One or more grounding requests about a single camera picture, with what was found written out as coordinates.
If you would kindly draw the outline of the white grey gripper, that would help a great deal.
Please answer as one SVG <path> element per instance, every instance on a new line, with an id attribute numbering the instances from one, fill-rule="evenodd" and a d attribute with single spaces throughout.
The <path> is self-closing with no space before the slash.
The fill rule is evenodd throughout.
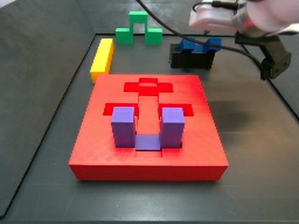
<path id="1" fill-rule="evenodd" d="M 190 27 L 251 38 L 299 33 L 299 0 L 202 0 Z"/>

